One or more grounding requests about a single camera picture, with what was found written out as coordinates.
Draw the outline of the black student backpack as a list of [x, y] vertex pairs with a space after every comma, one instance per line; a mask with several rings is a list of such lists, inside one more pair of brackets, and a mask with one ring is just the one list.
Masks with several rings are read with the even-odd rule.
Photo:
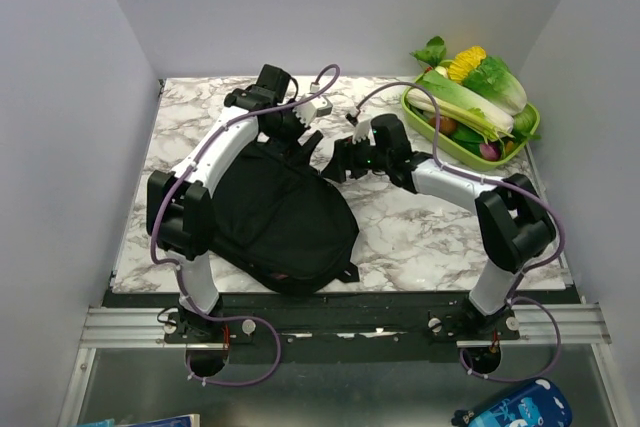
[[334, 280], [359, 282], [359, 226], [311, 163], [292, 164], [296, 144], [253, 141], [241, 152], [214, 193], [209, 247], [267, 289], [307, 296]]

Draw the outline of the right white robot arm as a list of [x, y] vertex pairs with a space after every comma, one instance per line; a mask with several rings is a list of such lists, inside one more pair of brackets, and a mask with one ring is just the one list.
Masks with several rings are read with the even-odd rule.
[[322, 176], [344, 183], [368, 172], [382, 173], [408, 192], [443, 199], [476, 215], [487, 262], [454, 330], [474, 339], [485, 337], [496, 327], [496, 317], [506, 308], [525, 265], [556, 238], [530, 179], [522, 174], [479, 176], [440, 165], [433, 155], [412, 149], [404, 124], [394, 114], [360, 122], [351, 136], [335, 141]]

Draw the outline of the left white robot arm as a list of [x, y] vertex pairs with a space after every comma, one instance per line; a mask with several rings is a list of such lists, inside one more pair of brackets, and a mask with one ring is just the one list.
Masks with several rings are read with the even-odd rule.
[[156, 265], [172, 267], [179, 288], [179, 306], [190, 314], [187, 329], [201, 342], [214, 340], [229, 317], [216, 311], [220, 292], [209, 260], [213, 226], [211, 202], [220, 180], [241, 152], [260, 134], [278, 140], [297, 139], [317, 118], [331, 111], [326, 92], [340, 69], [325, 68], [333, 75], [322, 84], [311, 82], [296, 100], [285, 98], [293, 77], [266, 64], [256, 82], [235, 89], [224, 98], [224, 107], [211, 130], [195, 149], [171, 171], [155, 171], [147, 184], [147, 221], [150, 257]]

